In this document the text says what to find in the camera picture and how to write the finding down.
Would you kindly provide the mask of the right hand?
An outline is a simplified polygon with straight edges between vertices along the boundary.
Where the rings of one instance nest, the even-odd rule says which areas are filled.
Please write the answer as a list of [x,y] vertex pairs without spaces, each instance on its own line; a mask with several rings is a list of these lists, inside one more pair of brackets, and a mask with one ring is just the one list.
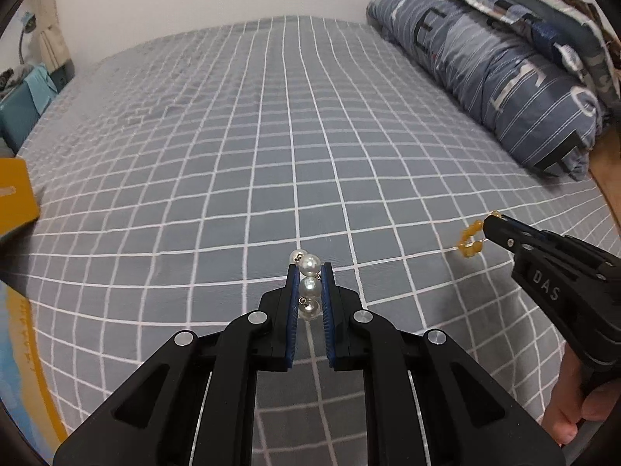
[[608,382],[583,396],[582,374],[581,361],[566,344],[559,377],[541,422],[558,445],[568,445],[575,439],[581,420],[605,421],[619,399],[619,380]]

